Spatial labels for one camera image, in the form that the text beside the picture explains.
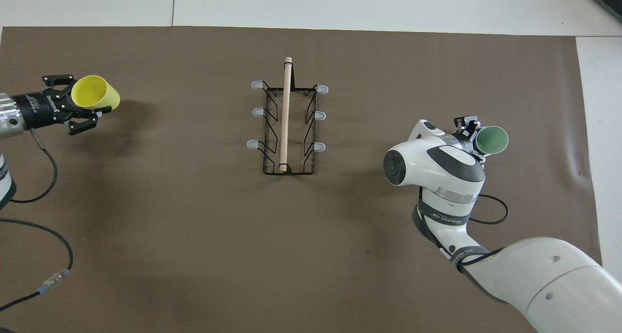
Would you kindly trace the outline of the pale green plastic cup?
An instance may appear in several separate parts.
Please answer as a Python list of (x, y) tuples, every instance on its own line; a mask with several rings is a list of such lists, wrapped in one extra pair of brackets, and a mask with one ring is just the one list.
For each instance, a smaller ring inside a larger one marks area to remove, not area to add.
[(482, 155), (495, 155), (503, 152), (509, 144), (507, 132), (497, 125), (482, 126), (476, 132), (474, 147)]

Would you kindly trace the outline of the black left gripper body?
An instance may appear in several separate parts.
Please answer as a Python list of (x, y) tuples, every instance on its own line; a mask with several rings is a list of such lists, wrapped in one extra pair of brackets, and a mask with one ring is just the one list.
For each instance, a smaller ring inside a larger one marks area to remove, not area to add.
[(59, 91), (14, 95), (13, 100), (21, 113), (26, 131), (62, 124), (72, 116), (68, 98)]

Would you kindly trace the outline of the yellow plastic cup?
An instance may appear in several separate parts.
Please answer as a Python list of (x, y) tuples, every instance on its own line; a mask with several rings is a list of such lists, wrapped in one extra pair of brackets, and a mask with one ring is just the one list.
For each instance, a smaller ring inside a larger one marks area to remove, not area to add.
[(114, 110), (121, 101), (117, 90), (98, 75), (85, 76), (76, 81), (71, 89), (71, 98), (75, 105), (87, 109), (110, 106)]

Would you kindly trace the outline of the brown table mat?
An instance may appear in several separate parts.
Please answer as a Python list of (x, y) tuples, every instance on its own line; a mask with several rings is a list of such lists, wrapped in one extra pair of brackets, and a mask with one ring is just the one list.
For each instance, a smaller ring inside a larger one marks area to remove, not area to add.
[[(264, 92), (322, 84), (315, 173), (262, 173)], [(600, 261), (573, 37), (193, 27), (4, 28), (0, 92), (97, 74), (121, 104), (95, 129), (38, 135), (58, 182), (0, 217), (62, 233), (69, 275), (0, 312), (18, 333), (535, 333), (456, 271), (411, 220), (383, 157), (426, 119), (477, 115), (510, 136), (484, 193), (509, 205), (469, 233), (533, 236)]]

